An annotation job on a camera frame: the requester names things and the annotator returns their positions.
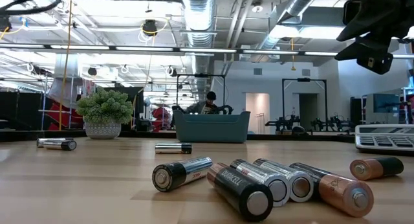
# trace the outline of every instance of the teal bin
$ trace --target teal bin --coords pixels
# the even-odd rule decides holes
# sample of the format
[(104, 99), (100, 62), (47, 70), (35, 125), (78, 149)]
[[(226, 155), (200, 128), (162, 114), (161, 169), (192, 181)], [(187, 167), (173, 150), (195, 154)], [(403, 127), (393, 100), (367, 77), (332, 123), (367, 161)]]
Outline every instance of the teal bin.
[(243, 143), (247, 139), (249, 111), (240, 115), (190, 115), (174, 111), (181, 142)]

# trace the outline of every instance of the doorway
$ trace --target doorway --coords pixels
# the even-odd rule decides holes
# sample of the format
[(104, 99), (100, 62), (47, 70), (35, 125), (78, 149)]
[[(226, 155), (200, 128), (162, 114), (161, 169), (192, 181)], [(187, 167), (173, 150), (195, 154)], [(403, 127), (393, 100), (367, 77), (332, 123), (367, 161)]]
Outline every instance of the doorway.
[(311, 122), (318, 117), (318, 94), (299, 94), (300, 125), (312, 129)]
[(250, 112), (248, 130), (255, 134), (269, 134), (265, 127), (270, 117), (270, 96), (266, 93), (246, 93), (246, 111)]

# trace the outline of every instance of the silver battery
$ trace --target silver battery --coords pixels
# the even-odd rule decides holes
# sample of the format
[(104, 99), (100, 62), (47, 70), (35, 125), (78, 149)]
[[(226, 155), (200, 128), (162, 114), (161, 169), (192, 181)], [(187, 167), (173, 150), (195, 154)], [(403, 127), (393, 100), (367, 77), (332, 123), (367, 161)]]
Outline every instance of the silver battery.
[(260, 168), (279, 173), (286, 177), (292, 189), (290, 198), (293, 201), (306, 202), (312, 197), (314, 183), (307, 173), (267, 159), (258, 159), (253, 163)]
[(254, 181), (268, 186), (273, 195), (273, 207), (281, 207), (289, 200), (290, 185), (286, 177), (242, 159), (234, 160), (230, 166)]
[(76, 142), (74, 140), (64, 140), (61, 142), (58, 141), (46, 141), (43, 143), (43, 147), (48, 150), (65, 150), (72, 151), (76, 149)]
[(190, 154), (192, 150), (191, 143), (157, 143), (155, 144), (155, 153), (183, 153)]
[(60, 137), (60, 138), (39, 138), (36, 141), (36, 147), (42, 148), (45, 142), (63, 142), (65, 140), (73, 140), (72, 137)]
[(153, 184), (161, 192), (169, 192), (207, 175), (213, 165), (209, 157), (198, 157), (161, 164), (153, 171)]

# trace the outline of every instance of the green plant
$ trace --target green plant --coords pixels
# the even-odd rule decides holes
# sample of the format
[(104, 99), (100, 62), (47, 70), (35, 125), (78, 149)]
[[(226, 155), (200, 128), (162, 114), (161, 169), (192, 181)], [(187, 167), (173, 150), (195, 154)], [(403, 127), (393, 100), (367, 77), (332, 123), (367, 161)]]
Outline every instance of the green plant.
[(106, 124), (114, 120), (116, 123), (127, 124), (133, 113), (132, 103), (127, 98), (125, 93), (105, 91), (99, 87), (96, 93), (78, 101), (76, 112), (88, 123)]

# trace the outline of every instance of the duracell battery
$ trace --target duracell battery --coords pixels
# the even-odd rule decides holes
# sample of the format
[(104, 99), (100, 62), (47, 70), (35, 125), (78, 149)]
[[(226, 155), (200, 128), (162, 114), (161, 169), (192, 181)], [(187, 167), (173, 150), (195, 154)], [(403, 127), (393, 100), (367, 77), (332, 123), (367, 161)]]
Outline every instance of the duracell battery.
[(39, 138), (36, 141), (36, 147), (42, 148), (45, 142), (63, 142), (66, 140), (73, 140), (72, 137), (60, 137), (60, 138)]
[(320, 197), (353, 217), (367, 215), (374, 205), (373, 192), (362, 181), (342, 177), (300, 162), (295, 162), (290, 167), (310, 175), (315, 187), (314, 197)]
[(263, 221), (272, 211), (272, 192), (237, 170), (215, 163), (207, 180), (247, 221)]
[(76, 149), (76, 141), (74, 140), (64, 140), (64, 141), (47, 141), (43, 143), (43, 147), (48, 150), (65, 150), (72, 151)]
[(311, 177), (305, 172), (267, 159), (257, 159), (253, 164), (284, 176), (289, 181), (291, 188), (290, 198), (293, 201), (306, 202), (312, 197), (313, 182)]
[(404, 170), (404, 165), (396, 157), (381, 157), (355, 160), (351, 163), (349, 169), (355, 178), (369, 180), (397, 175)]
[(273, 207), (281, 207), (289, 200), (290, 186), (286, 177), (276, 172), (260, 168), (242, 159), (234, 160), (230, 164), (230, 167), (254, 181), (268, 186), (272, 192)]
[(153, 184), (160, 192), (169, 192), (181, 185), (203, 178), (213, 164), (209, 157), (198, 157), (161, 164), (153, 171)]
[(155, 144), (155, 153), (184, 153), (190, 154), (192, 150), (191, 143), (157, 143)]

